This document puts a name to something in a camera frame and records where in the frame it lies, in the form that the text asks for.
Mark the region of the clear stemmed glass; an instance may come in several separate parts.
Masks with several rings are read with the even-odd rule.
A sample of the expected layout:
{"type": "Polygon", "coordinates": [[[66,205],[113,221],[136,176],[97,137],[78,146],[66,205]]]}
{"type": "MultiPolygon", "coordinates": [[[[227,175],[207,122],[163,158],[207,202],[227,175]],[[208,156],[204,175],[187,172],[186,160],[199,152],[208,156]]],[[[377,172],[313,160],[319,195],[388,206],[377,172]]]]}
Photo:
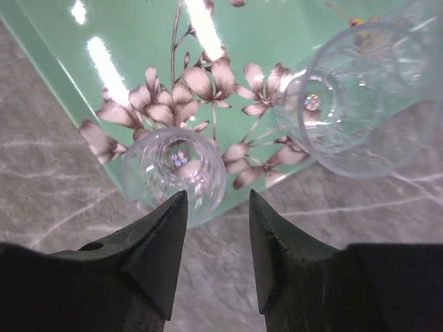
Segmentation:
{"type": "Polygon", "coordinates": [[[188,227],[211,220],[226,190],[222,157],[211,141],[183,128],[156,129],[124,154],[121,188],[140,212],[151,212],[181,190],[188,193],[188,227]]]}

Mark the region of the green floral bird tray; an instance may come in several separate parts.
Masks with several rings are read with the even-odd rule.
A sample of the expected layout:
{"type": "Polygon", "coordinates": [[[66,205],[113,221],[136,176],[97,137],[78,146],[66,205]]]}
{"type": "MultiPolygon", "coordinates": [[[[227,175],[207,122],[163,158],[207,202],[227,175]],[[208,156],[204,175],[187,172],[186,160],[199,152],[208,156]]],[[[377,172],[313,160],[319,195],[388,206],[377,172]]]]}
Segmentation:
{"type": "Polygon", "coordinates": [[[318,162],[276,120],[282,78],[404,2],[2,1],[1,19],[121,190],[147,133],[207,137],[227,175],[217,216],[318,162]]]}

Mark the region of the small clear glass mid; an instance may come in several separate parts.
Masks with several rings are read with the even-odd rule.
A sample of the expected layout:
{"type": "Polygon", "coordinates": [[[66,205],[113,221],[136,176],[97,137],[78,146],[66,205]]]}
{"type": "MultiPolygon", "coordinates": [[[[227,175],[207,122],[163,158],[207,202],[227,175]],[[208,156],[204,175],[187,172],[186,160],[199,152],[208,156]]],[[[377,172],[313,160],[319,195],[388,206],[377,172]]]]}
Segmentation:
{"type": "Polygon", "coordinates": [[[276,120],[322,166],[353,178],[409,164],[438,126],[439,69],[418,37],[379,22],[345,30],[286,74],[276,120]]]}

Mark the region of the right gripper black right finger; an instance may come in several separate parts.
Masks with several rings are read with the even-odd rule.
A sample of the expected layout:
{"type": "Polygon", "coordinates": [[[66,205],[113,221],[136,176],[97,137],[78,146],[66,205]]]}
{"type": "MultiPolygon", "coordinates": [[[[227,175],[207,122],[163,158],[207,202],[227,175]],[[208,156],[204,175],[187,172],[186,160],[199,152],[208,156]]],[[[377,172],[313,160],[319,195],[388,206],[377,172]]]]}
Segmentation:
{"type": "Polygon", "coordinates": [[[353,243],[339,250],[280,216],[256,191],[249,229],[268,331],[441,331],[442,246],[353,243]]]}

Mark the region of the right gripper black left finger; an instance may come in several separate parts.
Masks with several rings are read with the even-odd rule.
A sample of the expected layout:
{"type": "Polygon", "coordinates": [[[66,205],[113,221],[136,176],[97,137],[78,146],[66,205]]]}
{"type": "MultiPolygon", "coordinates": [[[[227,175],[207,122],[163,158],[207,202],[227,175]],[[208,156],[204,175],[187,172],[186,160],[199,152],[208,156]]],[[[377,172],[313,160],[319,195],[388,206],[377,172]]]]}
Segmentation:
{"type": "Polygon", "coordinates": [[[170,320],[188,219],[180,191],[79,250],[1,244],[2,331],[162,331],[170,320]]]}

